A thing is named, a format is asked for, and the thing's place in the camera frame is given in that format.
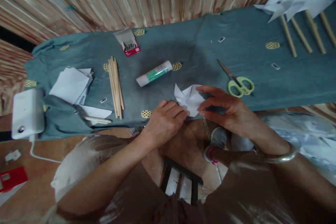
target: glue stick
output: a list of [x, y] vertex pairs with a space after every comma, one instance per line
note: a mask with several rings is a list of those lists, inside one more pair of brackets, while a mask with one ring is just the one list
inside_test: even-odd
[[159, 78], [161, 75], [164, 75], [172, 69], [173, 67], [171, 66], [171, 63], [169, 61], [166, 61], [165, 63], [159, 65], [153, 70], [150, 70], [148, 73], [141, 75], [139, 78], [137, 78], [136, 81], [138, 82], [140, 87], [143, 87], [149, 82], [152, 82], [153, 80]]

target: hand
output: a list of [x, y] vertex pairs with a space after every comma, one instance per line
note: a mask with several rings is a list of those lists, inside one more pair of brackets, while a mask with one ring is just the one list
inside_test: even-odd
[[155, 149], [168, 142], [176, 135], [187, 118], [187, 112], [176, 102], [163, 100], [154, 109], [150, 120], [139, 137]]
[[[196, 90], [201, 93], [210, 93], [214, 96], [201, 103], [197, 109], [200, 111], [200, 116], [214, 121], [232, 133], [249, 138], [252, 141], [268, 137], [266, 133], [274, 135], [273, 130], [264, 124], [239, 98], [227, 94], [223, 89], [211, 86], [200, 86]], [[203, 111], [211, 105], [225, 108], [225, 114]]]

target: silver bangle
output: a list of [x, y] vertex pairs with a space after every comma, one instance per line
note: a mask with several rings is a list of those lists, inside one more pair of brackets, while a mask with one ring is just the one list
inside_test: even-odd
[[294, 159], [298, 150], [290, 142], [288, 143], [289, 143], [290, 149], [287, 154], [280, 156], [280, 157], [276, 157], [276, 158], [265, 158], [265, 162], [277, 164], [277, 163], [286, 163]]

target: scissor blade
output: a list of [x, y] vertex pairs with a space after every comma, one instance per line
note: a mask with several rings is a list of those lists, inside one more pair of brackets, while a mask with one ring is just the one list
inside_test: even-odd
[[223, 63], [219, 61], [219, 59], [217, 59], [217, 61], [218, 61], [218, 63], [220, 64], [220, 66], [224, 69], [224, 71], [226, 72], [226, 74], [227, 74], [230, 78], [232, 78], [232, 77], [233, 77], [233, 74], [230, 72], [230, 70], [227, 69], [227, 68], [223, 65]]

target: wrist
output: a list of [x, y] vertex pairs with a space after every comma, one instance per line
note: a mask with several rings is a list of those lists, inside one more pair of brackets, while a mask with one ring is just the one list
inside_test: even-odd
[[290, 149], [290, 145], [282, 139], [273, 129], [265, 125], [266, 128], [260, 131], [258, 137], [251, 141], [261, 152], [269, 155], [285, 155]]
[[153, 137], [150, 134], [146, 134], [144, 131], [141, 132], [134, 141], [138, 143], [141, 150], [144, 152], [150, 153], [155, 149]]

